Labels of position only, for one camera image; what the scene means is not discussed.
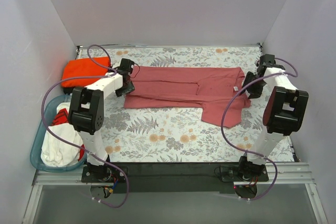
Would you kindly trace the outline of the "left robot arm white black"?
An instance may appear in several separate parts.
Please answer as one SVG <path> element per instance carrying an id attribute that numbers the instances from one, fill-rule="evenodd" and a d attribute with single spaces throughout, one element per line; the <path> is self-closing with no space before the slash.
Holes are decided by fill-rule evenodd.
<path id="1" fill-rule="evenodd" d="M 96 166 L 93 175 L 100 182 L 108 181 L 112 175 L 111 168 L 105 165 L 109 155 L 101 136 L 104 101 L 113 93 L 121 97 L 135 90 L 131 81 L 134 66 L 134 61 L 123 58 L 114 72 L 86 87 L 75 87 L 72 92 L 68 122 L 80 135 L 88 151 L 87 162 Z"/>

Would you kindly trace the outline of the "pink t-shirt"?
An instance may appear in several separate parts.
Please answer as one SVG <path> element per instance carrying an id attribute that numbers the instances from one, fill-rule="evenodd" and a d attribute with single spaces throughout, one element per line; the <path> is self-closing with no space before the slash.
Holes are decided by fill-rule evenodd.
<path id="1" fill-rule="evenodd" d="M 202 108 L 203 122 L 231 128 L 238 125 L 247 95 L 234 97 L 245 74 L 236 68 L 140 67 L 135 90 L 125 97 L 126 109 Z"/>

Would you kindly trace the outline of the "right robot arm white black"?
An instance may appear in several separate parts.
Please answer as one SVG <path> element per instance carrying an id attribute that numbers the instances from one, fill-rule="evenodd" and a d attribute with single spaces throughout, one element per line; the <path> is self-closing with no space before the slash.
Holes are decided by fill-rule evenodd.
<path id="1" fill-rule="evenodd" d="M 250 151 L 239 159 L 237 173 L 242 180 L 262 175 L 266 158 L 283 138 L 299 131 L 306 111 L 308 92 L 296 88 L 285 67 L 276 60 L 274 55 L 262 55 L 256 73 L 248 72 L 243 83 L 249 99 L 259 98 L 264 86 L 270 88 L 271 95 L 262 117 L 262 132 Z"/>

